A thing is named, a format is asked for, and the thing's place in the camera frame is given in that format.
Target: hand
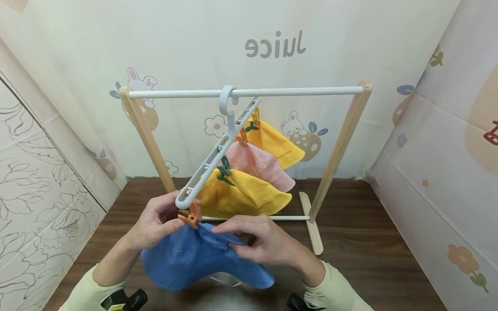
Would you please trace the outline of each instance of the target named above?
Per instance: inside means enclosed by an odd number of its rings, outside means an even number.
[[[250,233],[257,240],[253,246],[230,244],[241,258],[269,265],[293,265],[304,246],[277,226],[268,216],[237,215],[213,227],[213,233]]]
[[[136,224],[126,234],[129,247],[143,250],[154,247],[165,236],[180,230],[185,223],[178,219],[175,199],[179,191],[152,198]]]
[[[250,233],[257,240],[253,246],[230,244],[241,258],[269,265],[293,267],[305,284],[318,286],[325,278],[325,266],[303,244],[277,226],[268,216],[237,215],[213,227],[213,233]]]

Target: light green sleeve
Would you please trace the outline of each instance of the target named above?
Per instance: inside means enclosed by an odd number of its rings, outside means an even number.
[[[325,311],[374,311],[336,268],[322,261],[325,278],[317,287],[308,287],[304,300],[308,307]]]
[[[90,269],[76,284],[71,295],[59,311],[104,311],[100,305],[110,294],[123,289],[126,280],[114,286],[102,287],[93,279],[96,266]]]

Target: blue bucket hat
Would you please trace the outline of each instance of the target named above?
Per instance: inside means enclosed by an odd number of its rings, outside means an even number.
[[[244,245],[239,238],[231,233],[214,234],[208,223],[198,225],[197,230],[186,225],[142,251],[143,268],[154,283],[179,291],[204,277],[226,272],[258,289],[273,285],[273,275],[263,265],[240,258],[228,246]]]

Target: wooden base foot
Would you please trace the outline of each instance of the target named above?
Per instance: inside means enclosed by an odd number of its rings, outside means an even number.
[[[301,206],[303,207],[303,212],[305,215],[309,215],[311,209],[311,202],[308,195],[304,192],[299,192],[299,199],[301,200]],[[306,221],[306,226],[308,227],[308,233],[311,240],[311,246],[313,247],[313,252],[315,255],[321,255],[323,253],[323,243],[320,237],[320,232],[318,232],[318,226],[315,222]]]

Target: yellow bucket hat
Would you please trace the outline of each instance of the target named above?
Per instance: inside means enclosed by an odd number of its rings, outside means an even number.
[[[249,143],[274,156],[283,170],[304,157],[302,149],[273,126],[259,119],[259,108],[254,110],[252,118],[246,122],[246,135]]]
[[[257,177],[230,170],[227,180],[219,180],[221,172],[215,169],[197,198],[202,202],[202,216],[230,218],[235,215],[273,215],[284,208],[292,195],[277,190]]]

